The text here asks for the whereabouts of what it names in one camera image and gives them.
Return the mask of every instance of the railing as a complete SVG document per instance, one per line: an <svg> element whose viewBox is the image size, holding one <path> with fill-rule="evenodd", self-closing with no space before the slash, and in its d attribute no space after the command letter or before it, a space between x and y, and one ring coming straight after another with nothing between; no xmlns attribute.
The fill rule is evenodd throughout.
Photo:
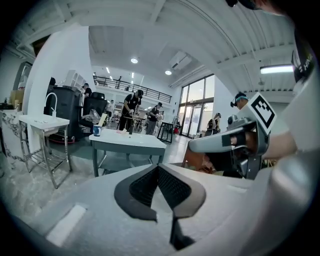
<svg viewBox="0 0 320 256"><path fill-rule="evenodd" d="M150 98L159 100L159 102L166 102L170 103L171 96L156 90L152 90L150 88L146 88L137 84L132 84L125 81L119 81L115 79L110 79L107 77L101 77L101 76L93 76L93 80L95 85L97 86L105 86L109 88L115 88L123 91L128 92L136 92L137 90L143 91L143 96L148 96Z"/></svg>

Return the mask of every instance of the round ceiling light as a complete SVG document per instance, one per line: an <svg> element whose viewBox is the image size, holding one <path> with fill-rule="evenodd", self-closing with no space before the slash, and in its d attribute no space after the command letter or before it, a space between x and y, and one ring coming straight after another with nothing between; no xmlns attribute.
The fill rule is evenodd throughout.
<svg viewBox="0 0 320 256"><path fill-rule="evenodd" d="M136 58L132 58L132 59L131 59L131 62L132 62L133 64L137 64L137 63L138 63L138 60L137 60Z"/></svg>

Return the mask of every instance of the sink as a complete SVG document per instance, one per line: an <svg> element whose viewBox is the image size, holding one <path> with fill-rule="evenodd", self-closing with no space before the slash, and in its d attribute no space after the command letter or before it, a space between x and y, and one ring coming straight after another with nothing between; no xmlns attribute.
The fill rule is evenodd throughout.
<svg viewBox="0 0 320 256"><path fill-rule="evenodd" d="M60 127L64 127L70 123L68 119L53 117L47 114L21 115L19 116L19 120L31 125L32 128L37 128L38 130L44 131L46 136L56 133Z"/></svg>

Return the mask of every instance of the linear light fixture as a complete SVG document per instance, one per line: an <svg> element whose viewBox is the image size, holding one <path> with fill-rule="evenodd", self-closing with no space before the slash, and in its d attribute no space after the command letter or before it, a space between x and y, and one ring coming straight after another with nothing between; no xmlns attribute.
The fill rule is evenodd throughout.
<svg viewBox="0 0 320 256"><path fill-rule="evenodd" d="M294 67L291 64L260 67L261 74L290 73L293 71Z"/></svg>

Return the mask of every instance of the white faucet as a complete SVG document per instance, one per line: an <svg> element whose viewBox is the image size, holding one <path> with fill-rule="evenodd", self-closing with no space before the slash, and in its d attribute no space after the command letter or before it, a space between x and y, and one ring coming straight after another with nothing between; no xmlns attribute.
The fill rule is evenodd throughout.
<svg viewBox="0 0 320 256"><path fill-rule="evenodd" d="M45 102L44 102L44 106L47 105L47 100L48 100L48 97L49 95L54 95L55 96L55 106L54 106L54 109L51 108L53 111L52 111L52 116L55 118L56 115L57 115L57 102L58 102L58 98L57 98L57 95L54 93L54 92L50 92L46 97L45 97Z"/></svg>

